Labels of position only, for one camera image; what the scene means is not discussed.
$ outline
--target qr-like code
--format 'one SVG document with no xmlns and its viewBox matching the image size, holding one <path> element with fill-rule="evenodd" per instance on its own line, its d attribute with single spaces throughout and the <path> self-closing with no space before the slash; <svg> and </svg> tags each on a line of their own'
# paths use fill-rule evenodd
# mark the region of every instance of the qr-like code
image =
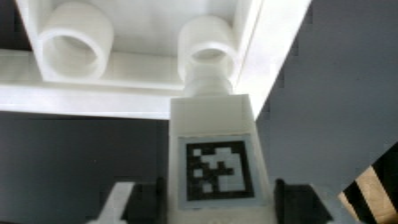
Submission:
<svg viewBox="0 0 398 224">
<path fill-rule="evenodd" d="M 186 144 L 186 200 L 254 197 L 243 141 Z"/>
</svg>

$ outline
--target gray wall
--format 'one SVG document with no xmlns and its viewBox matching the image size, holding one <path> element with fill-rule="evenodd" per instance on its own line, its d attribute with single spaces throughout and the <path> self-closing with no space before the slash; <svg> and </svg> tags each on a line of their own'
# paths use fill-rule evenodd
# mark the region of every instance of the gray wall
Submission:
<svg viewBox="0 0 398 224">
<path fill-rule="evenodd" d="M 271 178 L 337 194 L 398 141 L 398 1 L 310 10 L 257 126 Z"/>
</svg>

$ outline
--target white bracket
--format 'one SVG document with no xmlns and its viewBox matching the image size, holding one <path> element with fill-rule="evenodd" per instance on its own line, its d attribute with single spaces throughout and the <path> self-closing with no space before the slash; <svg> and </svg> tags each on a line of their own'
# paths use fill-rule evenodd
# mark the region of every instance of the white bracket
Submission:
<svg viewBox="0 0 398 224">
<path fill-rule="evenodd" d="M 101 214 L 97 216 L 97 219 L 94 221 L 88 221 L 87 224 L 126 224 L 126 221 L 120 220 L 120 216 L 126 209 L 133 185 L 134 183 L 129 182 L 115 183 Z"/>
</svg>

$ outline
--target dark gray surface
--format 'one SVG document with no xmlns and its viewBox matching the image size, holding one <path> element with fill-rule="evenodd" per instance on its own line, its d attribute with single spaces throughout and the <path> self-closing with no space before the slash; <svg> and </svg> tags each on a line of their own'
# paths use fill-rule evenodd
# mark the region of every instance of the dark gray surface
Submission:
<svg viewBox="0 0 398 224">
<path fill-rule="evenodd" d="M 165 121 L 0 113 L 0 219 L 95 217 L 113 182 L 154 182 L 165 172 L 165 138 Z"/>
</svg>

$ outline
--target white plastic part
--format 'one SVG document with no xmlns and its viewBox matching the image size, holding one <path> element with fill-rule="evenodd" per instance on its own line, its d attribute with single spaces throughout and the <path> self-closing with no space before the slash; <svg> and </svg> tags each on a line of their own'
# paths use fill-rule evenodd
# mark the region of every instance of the white plastic part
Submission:
<svg viewBox="0 0 398 224">
<path fill-rule="evenodd" d="M 172 99 L 168 135 L 168 223 L 275 224 L 271 189 L 248 95 L 200 96 Z M 248 163 L 255 171 L 250 171 L 250 176 L 259 182 L 259 194 L 254 197 L 241 198 L 241 200 L 223 198 L 211 200 L 211 203 L 206 200 L 193 200 L 195 203 L 191 203 L 191 201 L 181 198 L 181 192 L 188 192 L 182 189 L 186 187 L 182 183 L 188 180 L 182 178 L 188 172 L 191 172 L 181 166 L 184 159 L 188 160 L 188 148 L 184 146 L 193 143 L 241 141 L 241 139 L 246 139 L 250 142 L 246 146 L 250 147 L 250 150 L 246 149 L 246 158 L 252 158 Z"/>
<path fill-rule="evenodd" d="M 126 221 L 120 220 L 120 216 L 133 191 L 133 185 L 134 183 L 131 182 L 115 183 L 97 220 L 90 221 L 88 224 L 126 224 Z"/>
<path fill-rule="evenodd" d="M 97 79 L 56 76 L 47 83 L 37 40 L 53 10 L 67 2 L 15 0 L 37 60 L 30 53 L 0 50 L 0 110 L 168 119 L 168 99 L 182 95 L 184 87 L 175 62 L 179 31 L 193 18 L 213 15 L 232 30 L 230 85 L 236 93 L 250 95 L 257 117 L 310 0 L 78 0 L 111 22 L 106 70 Z"/>
<path fill-rule="evenodd" d="M 108 65 L 113 27 L 101 11 L 81 2 L 63 3 L 37 38 L 42 78 L 97 79 Z"/>
<path fill-rule="evenodd" d="M 236 79 L 236 44 L 227 22 L 214 16 L 195 18 L 182 26 L 177 44 L 177 72 L 186 74 L 200 64 L 213 65 L 229 78 Z"/>
<path fill-rule="evenodd" d="M 184 96 L 216 96 L 230 93 L 232 85 L 222 68 L 216 65 L 197 65 L 184 79 Z"/>
</svg>

